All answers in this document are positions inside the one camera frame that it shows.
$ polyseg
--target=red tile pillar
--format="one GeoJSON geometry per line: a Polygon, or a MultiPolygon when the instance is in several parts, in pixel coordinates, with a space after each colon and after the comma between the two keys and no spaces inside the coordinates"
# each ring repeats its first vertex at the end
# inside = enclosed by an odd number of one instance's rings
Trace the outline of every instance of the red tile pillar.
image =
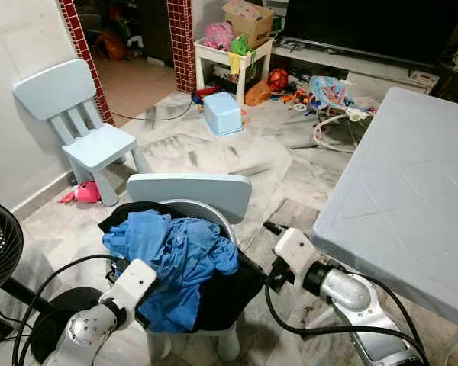
{"type": "Polygon", "coordinates": [[[195,90],[195,48],[192,31],[192,1],[168,0],[169,30],[178,90],[195,90]]]}
{"type": "Polygon", "coordinates": [[[102,120],[105,123],[114,124],[114,118],[112,118],[107,101],[105,100],[104,89],[102,88],[102,84],[98,78],[97,69],[93,63],[89,46],[86,43],[85,34],[83,33],[83,29],[79,23],[78,13],[76,12],[73,0],[59,0],[59,2],[61,12],[63,13],[66,26],[68,27],[69,34],[71,35],[71,39],[75,45],[78,57],[84,59],[89,64],[90,72],[92,73],[93,81],[95,83],[95,87],[97,88],[95,100],[97,102],[100,115],[102,116],[102,120]]]}

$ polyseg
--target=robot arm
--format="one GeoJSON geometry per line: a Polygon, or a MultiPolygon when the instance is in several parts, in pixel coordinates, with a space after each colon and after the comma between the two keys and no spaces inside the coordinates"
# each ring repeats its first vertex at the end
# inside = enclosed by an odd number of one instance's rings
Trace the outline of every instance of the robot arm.
{"type": "Polygon", "coordinates": [[[136,305],[156,280],[156,272],[139,259],[124,270],[99,304],[73,315],[66,325],[56,351],[44,366],[90,366],[98,350],[115,330],[127,328],[136,305]]]}
{"type": "MultiPolygon", "coordinates": [[[[341,271],[339,266],[316,262],[312,258],[315,247],[302,231],[286,230],[275,247],[275,253],[288,265],[292,272],[290,280],[297,291],[310,291],[321,297],[348,325],[398,331],[381,308],[372,284],[360,276],[341,271]]],[[[366,366],[422,364],[408,343],[392,335],[355,332],[351,337],[366,366]]]]}

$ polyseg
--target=red ball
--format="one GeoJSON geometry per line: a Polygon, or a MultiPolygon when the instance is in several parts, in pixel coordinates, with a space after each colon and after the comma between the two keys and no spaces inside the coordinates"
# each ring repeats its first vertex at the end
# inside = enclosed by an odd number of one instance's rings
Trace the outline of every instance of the red ball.
{"type": "Polygon", "coordinates": [[[284,69],[273,69],[268,75],[268,86],[272,92],[280,92],[289,84],[289,74],[284,69]]]}

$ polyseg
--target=black cloth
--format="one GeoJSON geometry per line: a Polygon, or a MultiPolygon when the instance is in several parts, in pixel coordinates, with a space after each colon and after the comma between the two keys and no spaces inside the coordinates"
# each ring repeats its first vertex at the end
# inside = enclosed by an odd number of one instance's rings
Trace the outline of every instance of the black cloth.
{"type": "MultiPolygon", "coordinates": [[[[98,227],[104,233],[108,233],[111,227],[127,220],[130,212],[146,210],[156,210],[162,215],[170,214],[174,219],[186,217],[183,213],[157,202],[141,201],[117,207],[111,216],[103,220],[98,227]]],[[[221,233],[227,237],[223,227],[221,233]]],[[[193,332],[229,328],[263,287],[266,280],[263,269],[239,249],[237,251],[239,268],[235,273],[224,276],[216,272],[212,278],[200,286],[200,304],[193,332]]],[[[144,324],[149,323],[146,319],[140,319],[140,321],[144,324]]]]}

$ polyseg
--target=light blue table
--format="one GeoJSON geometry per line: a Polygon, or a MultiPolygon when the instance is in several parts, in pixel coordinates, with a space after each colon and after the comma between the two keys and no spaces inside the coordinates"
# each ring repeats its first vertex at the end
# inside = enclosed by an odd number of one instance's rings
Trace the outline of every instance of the light blue table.
{"type": "Polygon", "coordinates": [[[391,88],[311,239],[458,325],[458,104],[391,88]]]}

